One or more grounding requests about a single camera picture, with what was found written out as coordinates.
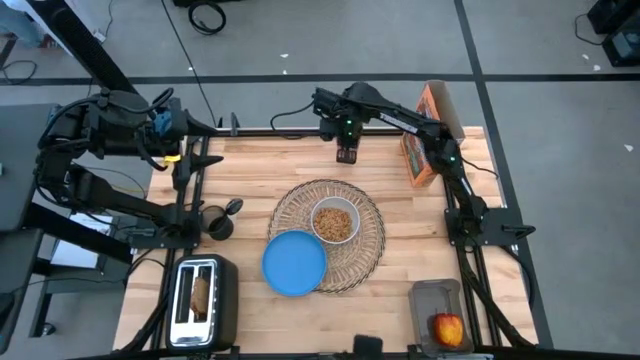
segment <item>blue plate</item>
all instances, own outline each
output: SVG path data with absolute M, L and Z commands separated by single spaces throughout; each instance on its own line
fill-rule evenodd
M 262 274 L 282 295 L 302 296 L 320 285 L 327 271 L 327 254 L 315 236 L 290 230 L 269 242 L 262 255 Z

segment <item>cardboard box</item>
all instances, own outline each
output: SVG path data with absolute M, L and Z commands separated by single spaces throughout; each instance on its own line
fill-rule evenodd
M 462 144 L 465 137 L 464 130 L 444 81 L 427 81 L 418 99 L 416 111 L 445 123 L 458 141 L 458 145 Z M 402 135 L 400 146 L 407 162 L 411 185 L 414 187 L 430 185 L 437 174 L 427 161 L 422 141 L 414 135 L 405 133 Z

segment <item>concrete floor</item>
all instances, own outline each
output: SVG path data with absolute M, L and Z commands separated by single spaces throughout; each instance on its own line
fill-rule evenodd
M 594 2 L 464 0 L 482 71 L 593 74 L 598 65 L 597 73 L 638 72 L 640 68 L 612 68 L 600 47 L 574 37 L 574 17 Z M 108 1 L 95 4 L 96 12 L 107 16 Z M 195 33 L 186 11 L 169 6 L 200 75 L 281 75 L 283 70 L 471 74 L 453 0 L 246 0 L 222 6 L 228 25 L 214 37 Z M 111 38 L 104 46 L 127 76 L 192 75 L 158 1 L 114 0 L 113 16 Z M 587 22 L 581 22 L 580 32 L 598 39 Z M 153 53 L 144 44 L 153 44 Z M 16 46 L 9 61 L 18 59 L 36 61 L 39 79 L 88 77 L 62 51 Z M 415 103 L 423 85 L 372 83 L 407 106 Z M 203 88 L 216 116 L 228 118 L 233 111 L 243 127 L 267 127 L 271 115 L 307 104 L 315 86 L 340 90 L 347 85 L 209 83 Z M 197 85 L 172 86 L 194 116 L 212 123 Z M 484 125 L 475 84 L 459 81 L 448 86 L 462 122 Z M 165 87 L 136 85 L 148 98 Z M 523 218 L 538 228 L 529 241 L 555 347 L 640 354 L 640 313 L 634 306 L 640 295 L 635 278 L 640 245 L 633 231 L 634 209 L 640 203 L 640 83 L 503 82 L 487 87 Z M 0 86 L 0 105 L 67 103 L 87 90 L 68 85 Z M 279 123 L 316 125 L 309 113 Z M 637 149 L 629 152 L 625 144 Z M 124 169 L 149 182 L 150 170 L 137 166 L 137 160 L 86 161 Z M 54 298 L 50 320 L 59 333 L 26 339 L 24 324 L 30 319 L 21 319 L 5 358 L 108 352 L 121 297 L 121 292 L 113 292 Z M 30 314 L 34 301 L 28 297 L 24 314 Z

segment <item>apple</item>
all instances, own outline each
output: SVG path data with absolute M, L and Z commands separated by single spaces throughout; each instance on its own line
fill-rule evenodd
M 456 347 L 462 344 L 464 325 L 456 314 L 437 314 L 433 319 L 435 338 L 445 346 Z

